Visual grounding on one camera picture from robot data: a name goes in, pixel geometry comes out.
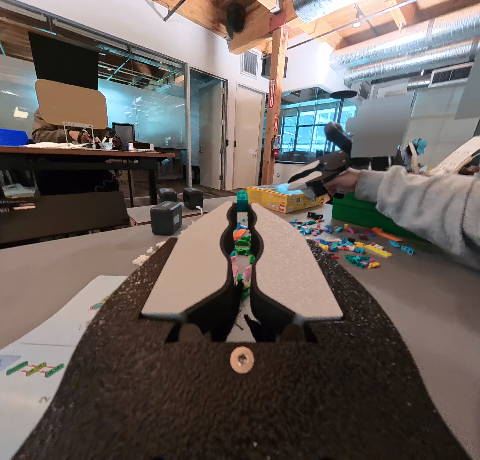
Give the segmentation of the black box under desk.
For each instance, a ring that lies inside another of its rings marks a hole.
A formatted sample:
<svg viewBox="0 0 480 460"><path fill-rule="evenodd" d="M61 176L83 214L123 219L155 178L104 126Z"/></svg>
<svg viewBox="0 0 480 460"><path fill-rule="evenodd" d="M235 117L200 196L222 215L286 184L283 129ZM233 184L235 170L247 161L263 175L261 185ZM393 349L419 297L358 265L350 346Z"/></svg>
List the black box under desk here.
<svg viewBox="0 0 480 460"><path fill-rule="evenodd" d="M45 237L129 226L120 191L1 199L2 247Z"/></svg>

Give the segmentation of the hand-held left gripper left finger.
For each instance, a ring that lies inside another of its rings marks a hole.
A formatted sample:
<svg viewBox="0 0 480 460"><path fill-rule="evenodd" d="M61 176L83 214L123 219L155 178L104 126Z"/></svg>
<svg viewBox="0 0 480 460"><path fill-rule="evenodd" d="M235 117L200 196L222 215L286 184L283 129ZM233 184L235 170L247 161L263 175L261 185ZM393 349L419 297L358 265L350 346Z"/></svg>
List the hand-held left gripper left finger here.
<svg viewBox="0 0 480 460"><path fill-rule="evenodd" d="M175 239L173 249L141 315L175 324L193 324L224 342L237 319L241 292L230 254L237 204L227 201L197 219Z"/></svg>

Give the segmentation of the wooden pillar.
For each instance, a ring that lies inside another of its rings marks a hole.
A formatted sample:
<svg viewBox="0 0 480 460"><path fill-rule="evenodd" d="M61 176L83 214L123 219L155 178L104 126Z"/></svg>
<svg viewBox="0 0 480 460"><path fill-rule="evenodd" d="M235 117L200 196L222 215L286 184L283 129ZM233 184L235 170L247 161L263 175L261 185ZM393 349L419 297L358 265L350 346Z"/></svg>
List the wooden pillar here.
<svg viewBox="0 0 480 460"><path fill-rule="evenodd" d="M289 29L286 25L282 25L273 31L261 185L272 185L274 181L276 159L274 146L278 140L281 95L288 40Z"/></svg>

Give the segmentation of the black ceiling speaker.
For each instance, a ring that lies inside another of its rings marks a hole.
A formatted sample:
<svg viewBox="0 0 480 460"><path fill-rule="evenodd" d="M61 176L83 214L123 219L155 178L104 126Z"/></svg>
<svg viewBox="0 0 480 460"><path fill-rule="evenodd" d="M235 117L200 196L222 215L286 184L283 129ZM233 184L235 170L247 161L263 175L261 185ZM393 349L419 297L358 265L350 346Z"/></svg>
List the black ceiling speaker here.
<svg viewBox="0 0 480 460"><path fill-rule="evenodd" d="M226 40L233 40L236 33L243 31L245 26L246 7L242 4L231 1L226 6Z"/></svg>

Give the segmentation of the black monitor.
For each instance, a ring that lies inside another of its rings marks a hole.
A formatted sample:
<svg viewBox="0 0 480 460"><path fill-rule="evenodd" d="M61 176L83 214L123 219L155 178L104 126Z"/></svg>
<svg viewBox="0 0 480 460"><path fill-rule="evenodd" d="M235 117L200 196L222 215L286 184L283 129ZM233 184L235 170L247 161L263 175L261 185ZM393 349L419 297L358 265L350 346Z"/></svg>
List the black monitor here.
<svg viewBox="0 0 480 460"><path fill-rule="evenodd" d="M133 123L112 122L112 129L120 138L124 150L128 149L129 143L136 141L135 125Z"/></svg>

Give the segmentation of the white wall vent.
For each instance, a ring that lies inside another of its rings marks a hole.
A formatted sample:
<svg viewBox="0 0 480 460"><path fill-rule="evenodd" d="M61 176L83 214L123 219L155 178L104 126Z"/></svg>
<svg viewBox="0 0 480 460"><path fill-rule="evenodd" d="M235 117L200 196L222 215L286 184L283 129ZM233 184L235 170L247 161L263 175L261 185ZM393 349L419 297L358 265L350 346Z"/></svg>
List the white wall vent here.
<svg viewBox="0 0 480 460"><path fill-rule="evenodd" d="M258 77L259 52L248 50L240 55L240 73L252 79Z"/></svg>

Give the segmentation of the grey desk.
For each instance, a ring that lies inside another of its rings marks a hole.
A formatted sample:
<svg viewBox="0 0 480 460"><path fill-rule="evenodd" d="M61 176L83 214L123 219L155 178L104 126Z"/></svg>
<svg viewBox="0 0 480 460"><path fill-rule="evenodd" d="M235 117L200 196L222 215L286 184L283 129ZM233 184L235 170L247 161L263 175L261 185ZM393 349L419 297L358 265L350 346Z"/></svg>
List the grey desk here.
<svg viewBox="0 0 480 460"><path fill-rule="evenodd" d="M1 349L63 308L99 276L127 277L166 241L148 224L1 249ZM417 363L440 414L479 459L479 273L422 241L366 271L341 260L378 301Z"/></svg>

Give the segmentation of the black floor lamp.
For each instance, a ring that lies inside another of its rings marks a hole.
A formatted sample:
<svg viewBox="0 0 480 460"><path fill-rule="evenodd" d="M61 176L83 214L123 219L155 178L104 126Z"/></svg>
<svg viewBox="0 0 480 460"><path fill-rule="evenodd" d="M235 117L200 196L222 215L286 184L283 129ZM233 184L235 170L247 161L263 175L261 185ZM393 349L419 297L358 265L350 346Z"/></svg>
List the black floor lamp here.
<svg viewBox="0 0 480 460"><path fill-rule="evenodd" d="M351 103L351 100L357 97L357 92L344 89L330 93L329 97L334 102L333 121L340 125L345 132L349 132L347 122L357 114L357 106Z"/></svg>

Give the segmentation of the white door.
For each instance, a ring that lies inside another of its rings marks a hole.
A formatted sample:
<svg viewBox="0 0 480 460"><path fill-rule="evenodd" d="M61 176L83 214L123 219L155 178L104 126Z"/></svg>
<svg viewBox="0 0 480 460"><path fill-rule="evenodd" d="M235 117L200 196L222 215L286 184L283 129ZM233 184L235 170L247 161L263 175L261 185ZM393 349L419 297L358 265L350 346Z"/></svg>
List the white door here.
<svg viewBox="0 0 480 460"><path fill-rule="evenodd" d="M237 85L233 147L233 189L258 184L265 94Z"/></svg>

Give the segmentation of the ceiling vent grille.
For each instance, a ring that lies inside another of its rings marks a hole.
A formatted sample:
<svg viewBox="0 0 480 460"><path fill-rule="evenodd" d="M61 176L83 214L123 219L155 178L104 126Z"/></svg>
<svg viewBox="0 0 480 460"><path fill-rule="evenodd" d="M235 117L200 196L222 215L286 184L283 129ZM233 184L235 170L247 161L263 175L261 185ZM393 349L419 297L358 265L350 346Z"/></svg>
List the ceiling vent grille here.
<svg viewBox="0 0 480 460"><path fill-rule="evenodd" d="M466 83L472 67L473 62L468 62L451 67L434 69L430 75L428 88Z"/></svg>

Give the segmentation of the yellow brick plate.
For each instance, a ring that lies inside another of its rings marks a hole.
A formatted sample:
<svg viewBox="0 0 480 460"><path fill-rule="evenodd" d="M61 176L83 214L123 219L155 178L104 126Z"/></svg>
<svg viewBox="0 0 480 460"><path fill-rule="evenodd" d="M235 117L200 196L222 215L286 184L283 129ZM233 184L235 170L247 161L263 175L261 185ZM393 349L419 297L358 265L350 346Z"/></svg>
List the yellow brick plate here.
<svg viewBox="0 0 480 460"><path fill-rule="evenodd" d="M380 256L382 258L390 258L393 256L392 253L386 251L385 249L383 248L380 248L380 247L377 247L375 245L370 245L370 244L362 244L360 246L360 248L363 248L364 250L367 250L369 251L370 253L374 254L374 255L377 255L377 256Z"/></svg>

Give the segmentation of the pile of colourful bricks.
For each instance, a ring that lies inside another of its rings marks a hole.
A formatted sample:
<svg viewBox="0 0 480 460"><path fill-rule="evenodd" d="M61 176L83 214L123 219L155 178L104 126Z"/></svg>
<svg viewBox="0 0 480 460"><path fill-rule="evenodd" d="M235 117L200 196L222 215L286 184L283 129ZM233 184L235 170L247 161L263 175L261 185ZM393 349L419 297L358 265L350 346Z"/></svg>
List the pile of colourful bricks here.
<svg viewBox="0 0 480 460"><path fill-rule="evenodd" d="M383 248L390 253L415 255L415 250L402 242L388 241L375 235L371 229L354 228L352 224L334 224L326 213L309 210L296 214L287 220L288 224L305 240L313 241L333 260L344 259L348 264L362 270L374 270L381 267L382 258L363 248L361 245L372 245ZM243 271L247 265L254 265L256 256L252 250L253 235L248 228L247 213L238 213L236 229L233 233L235 248L230 253L232 264Z"/></svg>

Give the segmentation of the black battery packs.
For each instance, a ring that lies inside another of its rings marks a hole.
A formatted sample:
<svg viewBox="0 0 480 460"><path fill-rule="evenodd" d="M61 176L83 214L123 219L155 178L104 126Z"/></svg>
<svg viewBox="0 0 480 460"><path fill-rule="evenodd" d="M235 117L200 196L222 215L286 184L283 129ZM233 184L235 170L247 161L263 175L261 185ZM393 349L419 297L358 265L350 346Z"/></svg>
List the black battery packs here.
<svg viewBox="0 0 480 460"><path fill-rule="evenodd" d="M183 223L182 203L164 201L150 208L153 235L171 236Z"/></svg>

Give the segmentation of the person's right hand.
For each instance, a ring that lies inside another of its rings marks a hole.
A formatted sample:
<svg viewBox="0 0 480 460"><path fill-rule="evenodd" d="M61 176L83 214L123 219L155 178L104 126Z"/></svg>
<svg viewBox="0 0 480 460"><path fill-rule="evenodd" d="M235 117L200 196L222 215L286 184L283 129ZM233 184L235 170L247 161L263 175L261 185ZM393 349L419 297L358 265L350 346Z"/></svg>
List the person's right hand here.
<svg viewBox="0 0 480 460"><path fill-rule="evenodd" d="M331 196L354 193L360 175L358 169L348 169L323 185Z"/></svg>

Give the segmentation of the pile of white bricks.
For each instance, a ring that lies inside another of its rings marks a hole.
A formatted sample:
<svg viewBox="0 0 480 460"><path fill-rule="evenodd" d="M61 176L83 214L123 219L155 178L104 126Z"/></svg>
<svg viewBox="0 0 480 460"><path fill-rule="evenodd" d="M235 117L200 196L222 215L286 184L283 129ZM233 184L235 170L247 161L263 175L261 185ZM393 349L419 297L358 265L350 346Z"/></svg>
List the pile of white bricks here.
<svg viewBox="0 0 480 460"><path fill-rule="evenodd" d="M157 242L154 246L149 247L146 251L146 253L143 253L139 255L137 258L132 260L132 264L136 266L141 266L143 265L148 259L151 258L151 256L156 253L160 247L162 247L165 244L166 241L160 241Z"/></svg>

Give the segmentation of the long silver air duct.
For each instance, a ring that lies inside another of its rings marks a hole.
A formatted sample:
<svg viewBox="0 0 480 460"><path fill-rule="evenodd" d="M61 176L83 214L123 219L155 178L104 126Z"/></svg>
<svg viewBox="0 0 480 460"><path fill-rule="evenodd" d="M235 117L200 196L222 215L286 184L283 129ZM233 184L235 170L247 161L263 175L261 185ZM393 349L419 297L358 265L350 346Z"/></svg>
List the long silver air duct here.
<svg viewBox="0 0 480 460"><path fill-rule="evenodd" d="M469 63L479 53L479 37L347 68L344 84L406 76L422 70Z"/></svg>
<svg viewBox="0 0 480 460"><path fill-rule="evenodd" d="M338 71L401 54L470 40L479 37L479 33L480 5L476 4L348 47L335 49L330 55L329 63L333 70Z"/></svg>

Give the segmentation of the yellow toy box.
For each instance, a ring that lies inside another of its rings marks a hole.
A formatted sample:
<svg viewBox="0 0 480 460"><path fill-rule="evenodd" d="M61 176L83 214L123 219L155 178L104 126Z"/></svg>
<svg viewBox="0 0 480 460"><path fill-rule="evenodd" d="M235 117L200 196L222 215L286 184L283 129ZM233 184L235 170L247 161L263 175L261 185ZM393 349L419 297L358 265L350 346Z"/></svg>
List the yellow toy box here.
<svg viewBox="0 0 480 460"><path fill-rule="evenodd" d="M267 209L283 214L302 211L325 205L329 194L309 198L301 190L288 190L287 183L247 187L249 203L257 203Z"/></svg>

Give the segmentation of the black wall speaker box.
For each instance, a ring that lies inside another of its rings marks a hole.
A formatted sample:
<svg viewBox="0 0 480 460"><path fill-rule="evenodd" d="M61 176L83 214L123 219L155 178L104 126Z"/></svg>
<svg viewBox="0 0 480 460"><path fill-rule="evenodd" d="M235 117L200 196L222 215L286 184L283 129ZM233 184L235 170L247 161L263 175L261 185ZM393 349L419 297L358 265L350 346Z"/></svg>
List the black wall speaker box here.
<svg viewBox="0 0 480 460"><path fill-rule="evenodd" d="M265 79L270 79L272 55L262 56L261 61L262 61L261 76ZM283 76L284 79L287 77L287 66L288 66L288 57L285 57L284 76Z"/></svg>

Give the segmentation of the person's right forearm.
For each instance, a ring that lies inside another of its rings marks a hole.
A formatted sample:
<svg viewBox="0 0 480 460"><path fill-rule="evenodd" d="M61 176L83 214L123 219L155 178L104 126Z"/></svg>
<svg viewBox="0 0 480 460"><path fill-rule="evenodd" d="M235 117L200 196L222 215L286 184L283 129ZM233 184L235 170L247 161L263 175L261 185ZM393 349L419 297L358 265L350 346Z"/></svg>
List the person's right forearm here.
<svg viewBox="0 0 480 460"><path fill-rule="evenodd" d="M474 176L416 175L401 166L361 170L355 198L376 204L395 224L479 271L480 181Z"/></svg>

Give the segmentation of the brick instruction booklet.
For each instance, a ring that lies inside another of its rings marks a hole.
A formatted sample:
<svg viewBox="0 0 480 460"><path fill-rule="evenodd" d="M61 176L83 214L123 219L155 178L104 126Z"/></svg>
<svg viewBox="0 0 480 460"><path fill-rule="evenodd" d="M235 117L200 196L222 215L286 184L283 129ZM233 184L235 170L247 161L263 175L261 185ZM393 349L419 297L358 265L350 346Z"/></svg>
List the brick instruction booklet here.
<svg viewBox="0 0 480 460"><path fill-rule="evenodd" d="M1 459L11 459L36 427L89 323L125 279L96 277L57 313L1 349Z"/></svg>

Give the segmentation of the wooden background desk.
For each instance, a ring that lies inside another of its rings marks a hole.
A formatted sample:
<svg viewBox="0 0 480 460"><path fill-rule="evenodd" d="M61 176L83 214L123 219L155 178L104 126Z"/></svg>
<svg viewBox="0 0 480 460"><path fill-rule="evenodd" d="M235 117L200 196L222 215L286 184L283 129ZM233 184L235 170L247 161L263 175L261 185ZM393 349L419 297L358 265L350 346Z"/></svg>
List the wooden background desk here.
<svg viewBox="0 0 480 460"><path fill-rule="evenodd" d="M159 163L170 158L175 158L174 152L2 146L0 169L6 171L144 170L148 172L150 205L156 205Z"/></svg>

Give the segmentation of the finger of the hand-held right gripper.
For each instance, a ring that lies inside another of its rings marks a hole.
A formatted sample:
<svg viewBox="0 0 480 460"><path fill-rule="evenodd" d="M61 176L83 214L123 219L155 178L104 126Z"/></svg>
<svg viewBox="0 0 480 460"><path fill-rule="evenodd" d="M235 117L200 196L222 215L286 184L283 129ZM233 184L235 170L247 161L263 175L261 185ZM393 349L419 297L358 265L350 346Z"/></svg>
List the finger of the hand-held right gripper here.
<svg viewBox="0 0 480 460"><path fill-rule="evenodd" d="M287 184L288 191L296 190L311 190L311 191L327 191L323 184L324 181L323 170L305 170L299 171L295 175L292 175Z"/></svg>
<svg viewBox="0 0 480 460"><path fill-rule="evenodd" d="M302 165L297 172L309 172L309 171L325 171L329 169L330 161L329 159L325 160L324 158L316 159L313 162Z"/></svg>

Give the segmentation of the orange brick piece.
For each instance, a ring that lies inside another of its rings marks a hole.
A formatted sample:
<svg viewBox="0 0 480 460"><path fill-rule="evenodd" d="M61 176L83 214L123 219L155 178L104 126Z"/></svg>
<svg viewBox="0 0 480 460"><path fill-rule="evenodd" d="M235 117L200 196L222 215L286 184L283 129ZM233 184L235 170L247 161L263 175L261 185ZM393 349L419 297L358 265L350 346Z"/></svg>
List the orange brick piece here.
<svg viewBox="0 0 480 460"><path fill-rule="evenodd" d="M370 229L375 235L377 236L380 236L380 237L383 237L385 239L387 239L388 241L393 241L393 242L402 242L402 238L396 236L396 235L393 235L391 233L388 233L388 232L385 232L383 231L381 228L378 228L378 227L372 227Z"/></svg>

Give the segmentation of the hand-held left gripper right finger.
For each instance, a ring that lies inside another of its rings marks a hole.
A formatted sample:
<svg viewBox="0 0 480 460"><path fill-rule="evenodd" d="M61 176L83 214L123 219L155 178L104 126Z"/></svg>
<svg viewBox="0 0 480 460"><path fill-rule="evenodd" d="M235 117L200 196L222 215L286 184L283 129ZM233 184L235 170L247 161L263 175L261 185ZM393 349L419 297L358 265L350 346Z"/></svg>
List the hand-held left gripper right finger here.
<svg viewBox="0 0 480 460"><path fill-rule="evenodd" d="M245 320L256 341L275 341L285 328L342 321L343 312L307 241L287 221L256 203L248 209L255 257Z"/></svg>

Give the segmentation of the blue storage bin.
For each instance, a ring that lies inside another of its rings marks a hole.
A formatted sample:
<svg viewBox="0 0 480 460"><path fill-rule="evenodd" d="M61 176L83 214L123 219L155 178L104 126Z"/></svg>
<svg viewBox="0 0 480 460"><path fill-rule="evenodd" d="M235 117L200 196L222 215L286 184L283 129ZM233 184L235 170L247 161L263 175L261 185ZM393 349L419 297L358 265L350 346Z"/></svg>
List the blue storage bin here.
<svg viewBox="0 0 480 460"><path fill-rule="evenodd" d="M21 147L28 143L29 138L25 131L0 128L0 146Z"/></svg>

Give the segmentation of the green plastic bin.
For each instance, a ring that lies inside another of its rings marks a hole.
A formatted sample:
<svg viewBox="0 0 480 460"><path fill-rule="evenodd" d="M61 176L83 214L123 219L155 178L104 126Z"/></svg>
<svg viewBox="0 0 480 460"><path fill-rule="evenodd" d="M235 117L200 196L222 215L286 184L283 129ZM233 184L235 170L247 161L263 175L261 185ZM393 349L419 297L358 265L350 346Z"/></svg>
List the green plastic bin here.
<svg viewBox="0 0 480 460"><path fill-rule="evenodd" d="M355 198L354 194L347 193L341 199L333 198L332 218L346 223L353 223L367 228L379 228L387 234L400 238L411 238L426 241L424 238L407 231L393 222L389 217L376 209L376 204Z"/></svg>

